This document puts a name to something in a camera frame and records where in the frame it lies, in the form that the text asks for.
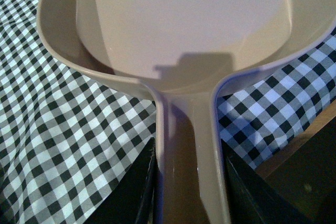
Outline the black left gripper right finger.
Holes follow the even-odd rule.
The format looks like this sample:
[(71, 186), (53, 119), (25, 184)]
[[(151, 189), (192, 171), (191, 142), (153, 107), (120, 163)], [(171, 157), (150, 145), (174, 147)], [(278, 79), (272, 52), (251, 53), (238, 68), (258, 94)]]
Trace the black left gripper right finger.
[(233, 223), (309, 223), (238, 155), (226, 157)]

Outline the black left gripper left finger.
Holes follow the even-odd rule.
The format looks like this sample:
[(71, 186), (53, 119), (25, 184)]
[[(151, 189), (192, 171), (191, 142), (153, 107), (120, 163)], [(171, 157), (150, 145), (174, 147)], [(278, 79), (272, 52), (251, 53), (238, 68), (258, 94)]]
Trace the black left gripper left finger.
[(155, 140), (150, 138), (116, 188), (85, 223), (148, 223), (155, 163)]

